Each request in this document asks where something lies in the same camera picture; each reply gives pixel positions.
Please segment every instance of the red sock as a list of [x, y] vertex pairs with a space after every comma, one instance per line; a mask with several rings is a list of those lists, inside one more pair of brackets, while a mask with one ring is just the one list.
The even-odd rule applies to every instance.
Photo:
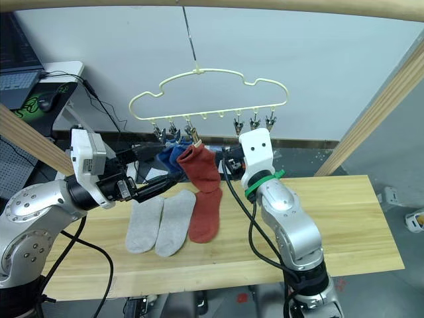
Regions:
[[219, 228], [219, 204], [223, 192], [221, 177], [215, 165], [215, 153], [201, 144], [191, 145], [177, 159], [190, 181], [200, 190], [191, 216], [188, 236], [196, 243], [206, 243], [215, 237]]
[[188, 228], [188, 237], [192, 242], [207, 243], [217, 235], [222, 196], [223, 192], [219, 188], [209, 193], [196, 193], [196, 204]]

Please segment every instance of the computer mouse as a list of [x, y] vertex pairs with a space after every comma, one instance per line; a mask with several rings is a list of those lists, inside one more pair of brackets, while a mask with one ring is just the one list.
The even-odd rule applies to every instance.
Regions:
[[56, 106], [60, 97], [60, 93], [44, 93], [38, 96], [37, 105], [38, 108], [45, 113], [51, 111]]

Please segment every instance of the gray sock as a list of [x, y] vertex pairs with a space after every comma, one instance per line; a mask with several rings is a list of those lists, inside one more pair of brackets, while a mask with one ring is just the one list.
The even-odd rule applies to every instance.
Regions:
[[132, 202], [132, 213], [125, 240], [125, 246], [130, 253], [143, 253], [154, 246], [158, 237], [164, 200], [163, 197], [157, 196], [142, 203]]
[[157, 255], [171, 256], [183, 246], [195, 203], [196, 196], [188, 190], [182, 190], [176, 196], [165, 200], [156, 241]]

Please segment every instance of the wooden pole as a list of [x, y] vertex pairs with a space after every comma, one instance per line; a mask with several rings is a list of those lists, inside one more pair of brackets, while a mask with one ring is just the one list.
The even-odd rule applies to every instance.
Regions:
[[424, 78], [424, 40], [386, 88], [334, 149], [315, 176], [328, 176], [339, 167]]
[[424, 22], [423, 0], [0, 0], [1, 11], [106, 5], [185, 5], [364, 15]]
[[65, 176], [74, 174], [70, 157], [0, 103], [0, 135]]

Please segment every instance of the floor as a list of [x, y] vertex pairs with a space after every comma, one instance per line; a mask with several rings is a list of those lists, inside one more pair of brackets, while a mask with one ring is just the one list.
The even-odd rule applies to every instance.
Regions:
[[[286, 177], [312, 176], [330, 153], [330, 150], [280, 148], [274, 151], [274, 166], [276, 169], [283, 168]], [[334, 175], [344, 174], [346, 172], [342, 168], [334, 173]], [[42, 176], [33, 178], [35, 182], [43, 182]], [[403, 224], [403, 216], [412, 211], [414, 209], [407, 207], [392, 207], [389, 211], [384, 211], [405, 264], [405, 270], [334, 278], [346, 317], [424, 317], [422, 306], [424, 233], [411, 233]], [[208, 291], [208, 298], [209, 311], [202, 316], [204, 318], [257, 317], [252, 295], [246, 286], [211, 290]], [[160, 295], [153, 310], [146, 317], [159, 318], [160, 308], [165, 299], [166, 295]], [[97, 304], [97, 300], [45, 303], [45, 316], [46, 318], [91, 317]], [[124, 304], [125, 299], [108, 300], [100, 317], [123, 317]]]

